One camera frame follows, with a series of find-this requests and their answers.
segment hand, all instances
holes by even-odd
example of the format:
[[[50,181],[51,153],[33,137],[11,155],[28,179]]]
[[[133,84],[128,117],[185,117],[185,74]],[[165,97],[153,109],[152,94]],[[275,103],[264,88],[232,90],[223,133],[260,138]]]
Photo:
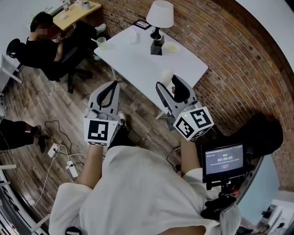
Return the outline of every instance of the hand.
[[[55,43],[60,43],[63,39],[63,36],[62,35],[58,35],[57,38],[53,39],[52,41],[55,42]]]

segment black office chair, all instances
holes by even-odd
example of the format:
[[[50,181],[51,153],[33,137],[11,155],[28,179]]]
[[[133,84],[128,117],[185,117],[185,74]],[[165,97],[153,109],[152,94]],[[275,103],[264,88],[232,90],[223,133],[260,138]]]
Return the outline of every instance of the black office chair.
[[[44,66],[44,63],[35,59],[30,55],[27,45],[19,39],[12,40],[6,50],[6,54],[11,58],[16,58],[25,66],[40,68],[50,81],[59,82],[62,77],[68,74],[68,92],[72,93],[72,80],[75,73],[87,75],[87,78],[92,78],[92,72],[77,69],[78,64],[87,56],[87,51],[78,50],[74,47],[60,61],[52,62],[50,65]]]
[[[222,143],[229,145],[230,143],[245,143],[252,148],[252,159],[259,158],[268,154],[272,154],[283,143],[283,130],[277,119],[268,121],[262,113],[255,114],[248,120],[238,131],[230,136],[223,135],[219,130],[215,140],[210,140],[205,145],[213,145]],[[196,142],[198,156],[201,156],[201,143]]]

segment black cable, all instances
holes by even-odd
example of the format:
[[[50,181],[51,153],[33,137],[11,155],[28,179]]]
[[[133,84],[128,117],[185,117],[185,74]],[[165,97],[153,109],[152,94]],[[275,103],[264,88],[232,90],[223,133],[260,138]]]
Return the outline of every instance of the black cable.
[[[180,149],[180,148],[181,148],[180,145],[177,146],[177,147],[174,147],[174,148],[172,149],[172,151],[170,151],[170,153],[169,153],[168,156],[166,157],[167,162],[173,167],[173,170],[174,170],[176,173],[177,173],[179,170],[176,169],[175,166],[169,161],[169,156],[170,156],[174,151],[176,151],[176,150],[178,150],[178,149]]]
[[[62,132],[62,131],[60,130],[60,123],[59,123],[59,121],[58,121],[58,120],[53,120],[53,121],[46,121],[46,122],[44,123],[44,125],[45,125],[46,129],[47,129],[47,130],[49,131],[49,133],[50,133],[50,136],[49,136],[49,138],[51,138],[51,136],[52,136],[52,133],[51,133],[50,129],[49,129],[47,126],[46,126],[46,123],[53,123],[53,122],[58,122],[58,129],[59,129],[60,133],[64,134],[64,135],[66,136],[66,138],[68,139],[68,141],[70,142],[69,153],[71,153],[71,151],[72,151],[72,142],[70,141],[70,139],[69,139],[68,135],[67,135],[67,134],[65,134],[64,132]]]
[[[84,164],[82,162],[80,162],[80,161],[78,161],[78,162],[76,162],[74,164],[71,164],[70,166],[73,167],[74,165],[77,165],[77,164],[81,164],[82,166],[84,166]]]

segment power strip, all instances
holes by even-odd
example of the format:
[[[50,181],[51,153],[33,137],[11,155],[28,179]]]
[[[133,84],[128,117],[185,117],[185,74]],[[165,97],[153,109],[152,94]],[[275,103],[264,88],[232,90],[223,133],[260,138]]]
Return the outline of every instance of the power strip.
[[[66,169],[69,169],[70,170],[70,173],[72,174],[72,176],[75,178],[75,177],[78,177],[79,176],[79,174],[78,174],[78,172],[77,172],[77,170],[75,169],[75,167],[74,166],[71,166],[71,165],[73,165],[74,163],[73,163],[73,161],[69,161],[69,162],[67,162],[67,167],[66,167]]]
[[[58,145],[57,144],[53,144],[50,148],[50,150],[48,151],[48,155],[49,157],[53,158],[54,155],[58,152]]]

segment white lampshade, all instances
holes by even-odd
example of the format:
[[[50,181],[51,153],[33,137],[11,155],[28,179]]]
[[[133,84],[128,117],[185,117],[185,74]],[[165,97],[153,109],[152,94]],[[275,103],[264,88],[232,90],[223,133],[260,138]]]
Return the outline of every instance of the white lampshade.
[[[156,0],[148,12],[146,20],[158,28],[170,28],[174,25],[174,6],[167,1]]]

